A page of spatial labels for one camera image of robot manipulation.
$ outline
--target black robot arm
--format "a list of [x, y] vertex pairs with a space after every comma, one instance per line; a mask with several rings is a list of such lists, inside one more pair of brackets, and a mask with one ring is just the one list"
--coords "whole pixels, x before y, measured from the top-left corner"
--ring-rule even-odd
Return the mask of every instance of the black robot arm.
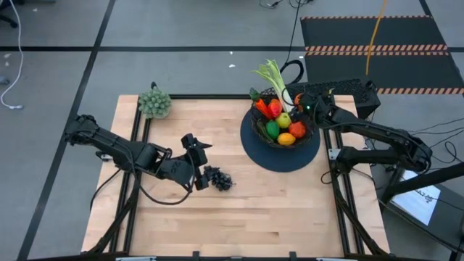
[[319, 128], [330, 128], [341, 133], [358, 133], [391, 147], [385, 150], [358, 150], [350, 146], [329, 151], [340, 173], [349, 173], [359, 163], [397, 164], [407, 170], [424, 172], [430, 168], [432, 150], [406, 130], [395, 129], [357, 118], [337, 107], [330, 92], [319, 96], [303, 94], [300, 108], [294, 108], [293, 118], [309, 115]]
[[182, 139], [186, 153], [171, 158], [171, 149], [156, 144], [140, 141], [128, 141], [96, 124], [90, 115], [77, 116], [65, 130], [65, 140], [71, 145], [92, 145], [113, 158], [116, 166], [124, 171], [141, 171], [159, 179], [169, 179], [190, 189], [190, 182], [195, 175], [197, 190], [208, 187], [207, 178], [199, 166], [207, 163], [204, 149], [211, 145], [203, 144], [193, 135], [187, 134]]

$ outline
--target white cable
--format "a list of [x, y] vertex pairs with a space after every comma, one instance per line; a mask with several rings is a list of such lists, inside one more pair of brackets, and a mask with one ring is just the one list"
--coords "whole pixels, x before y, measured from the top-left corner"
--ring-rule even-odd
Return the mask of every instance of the white cable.
[[13, 86], [15, 86], [16, 82], [20, 79], [21, 70], [22, 70], [22, 61], [24, 60], [24, 54], [22, 53], [22, 49], [21, 49], [21, 20], [20, 20], [20, 16], [17, 13], [15, 4], [13, 4], [13, 0], [9, 0], [9, 3], [12, 5], [14, 14], [16, 15], [17, 24], [18, 24], [17, 46], [18, 46], [18, 49], [20, 50], [20, 54], [21, 54], [21, 63], [20, 63], [20, 69], [17, 72], [16, 80], [14, 80], [14, 82], [1, 94], [0, 100], [1, 100], [1, 103], [4, 106], [8, 107], [9, 109], [22, 109], [22, 105], [15, 105], [15, 106], [8, 105], [3, 100], [3, 97], [5, 96], [5, 94], [7, 94], [7, 92], [9, 90], [11, 90], [13, 88]]

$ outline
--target leek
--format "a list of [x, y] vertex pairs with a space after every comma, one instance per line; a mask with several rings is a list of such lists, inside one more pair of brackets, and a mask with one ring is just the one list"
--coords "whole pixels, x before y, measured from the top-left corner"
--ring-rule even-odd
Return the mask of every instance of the leek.
[[275, 60], [271, 61], [268, 59], [266, 61], [268, 61], [266, 65], [260, 65], [260, 68], [253, 72], [257, 73], [271, 84], [274, 91], [277, 93], [278, 99], [282, 103], [283, 110], [285, 112], [290, 112], [293, 106], [288, 105], [286, 102], [292, 103], [292, 100], [289, 92], [286, 90], [285, 83], [283, 83], [281, 71], [278, 69], [277, 62]]

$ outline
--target wooden table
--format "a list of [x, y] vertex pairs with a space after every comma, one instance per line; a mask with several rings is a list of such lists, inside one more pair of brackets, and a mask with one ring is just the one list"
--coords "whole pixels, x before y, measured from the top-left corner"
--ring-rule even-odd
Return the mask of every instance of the wooden table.
[[[130, 138], [136, 102], [137, 96], [120, 96], [112, 132]], [[351, 96], [336, 96], [336, 103], [356, 113]], [[265, 170], [248, 158], [241, 145], [240, 124], [249, 105], [250, 100], [178, 99], [167, 118], [152, 121], [149, 142], [170, 147], [174, 156], [185, 152], [181, 137], [186, 133], [212, 144], [206, 150], [208, 165], [231, 174], [236, 186], [227, 192], [215, 188], [195, 191], [176, 206], [155, 204], [140, 193], [131, 255], [191, 256], [200, 251], [201, 256], [288, 257], [295, 251], [299, 257], [343, 256], [332, 187], [320, 182], [328, 171], [323, 140], [315, 159], [301, 170]], [[364, 147], [362, 136], [347, 133], [342, 137], [346, 146]], [[356, 168], [370, 175], [368, 165]], [[99, 184], [114, 171], [112, 162], [103, 163]], [[83, 250], [90, 249], [113, 221], [121, 180], [122, 175], [95, 199]], [[378, 245], [389, 251], [372, 181], [355, 172], [351, 181], [360, 222]], [[176, 201], [185, 194], [176, 183], [148, 175], [143, 175], [142, 185], [165, 201]], [[355, 252], [352, 227], [347, 224]], [[124, 233], [125, 224], [118, 249], [122, 249]]]

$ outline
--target grape bunch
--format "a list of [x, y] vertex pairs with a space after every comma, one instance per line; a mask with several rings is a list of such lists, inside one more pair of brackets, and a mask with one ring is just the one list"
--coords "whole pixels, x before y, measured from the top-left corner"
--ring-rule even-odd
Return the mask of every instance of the grape bunch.
[[207, 176], [211, 184], [219, 191], [227, 191], [234, 184], [232, 183], [231, 176], [220, 172], [218, 167], [205, 166], [203, 174]]

